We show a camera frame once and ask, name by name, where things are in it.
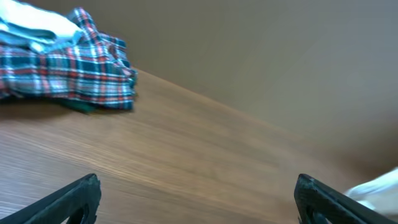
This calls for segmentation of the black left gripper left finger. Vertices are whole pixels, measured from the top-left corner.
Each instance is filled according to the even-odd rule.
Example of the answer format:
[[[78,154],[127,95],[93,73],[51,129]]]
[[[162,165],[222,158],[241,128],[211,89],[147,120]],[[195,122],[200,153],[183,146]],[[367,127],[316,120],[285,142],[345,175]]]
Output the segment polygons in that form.
[[[94,224],[101,182],[88,174],[39,201],[1,219],[1,224]]]

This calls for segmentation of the white baby shirt tan sleeves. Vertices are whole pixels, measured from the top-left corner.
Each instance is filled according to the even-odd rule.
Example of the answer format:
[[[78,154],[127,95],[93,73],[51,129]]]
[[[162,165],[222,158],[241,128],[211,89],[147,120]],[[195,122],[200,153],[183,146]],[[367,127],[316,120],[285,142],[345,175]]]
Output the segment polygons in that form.
[[[397,216],[397,168],[345,192],[361,205],[387,217]]]

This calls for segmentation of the plaid flannel shirt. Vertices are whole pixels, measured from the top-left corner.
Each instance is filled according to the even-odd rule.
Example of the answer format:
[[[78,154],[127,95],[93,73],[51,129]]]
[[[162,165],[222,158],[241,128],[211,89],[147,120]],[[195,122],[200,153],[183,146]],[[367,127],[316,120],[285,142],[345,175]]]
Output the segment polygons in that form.
[[[131,110],[137,72],[127,59],[125,41],[100,32],[82,7],[68,18],[83,30],[75,46],[47,54],[1,46],[1,101],[67,99],[96,109]]]

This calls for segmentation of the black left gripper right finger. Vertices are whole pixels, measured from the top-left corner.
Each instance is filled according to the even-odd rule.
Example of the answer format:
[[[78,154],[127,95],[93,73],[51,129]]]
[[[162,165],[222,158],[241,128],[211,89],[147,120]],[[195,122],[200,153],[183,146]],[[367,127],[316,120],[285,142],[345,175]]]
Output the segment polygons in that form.
[[[307,174],[294,190],[300,224],[397,224]]]

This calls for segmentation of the dark green folded cloth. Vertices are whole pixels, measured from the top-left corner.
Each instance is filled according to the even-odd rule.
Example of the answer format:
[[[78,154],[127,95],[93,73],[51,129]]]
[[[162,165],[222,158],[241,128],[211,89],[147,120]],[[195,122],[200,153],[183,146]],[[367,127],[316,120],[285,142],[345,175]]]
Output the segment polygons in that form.
[[[63,107],[71,109],[73,111],[81,112],[81,113],[91,113],[96,110],[96,108],[89,104],[82,101],[74,101],[74,100],[67,100],[67,99],[59,99],[57,101]]]

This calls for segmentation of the light blue folded garment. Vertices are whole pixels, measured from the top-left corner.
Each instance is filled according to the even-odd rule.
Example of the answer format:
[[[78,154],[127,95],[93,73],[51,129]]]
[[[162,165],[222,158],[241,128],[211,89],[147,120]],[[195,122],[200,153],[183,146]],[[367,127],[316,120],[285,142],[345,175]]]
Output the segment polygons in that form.
[[[1,43],[37,53],[71,47],[83,30],[66,17],[30,4],[1,0]]]

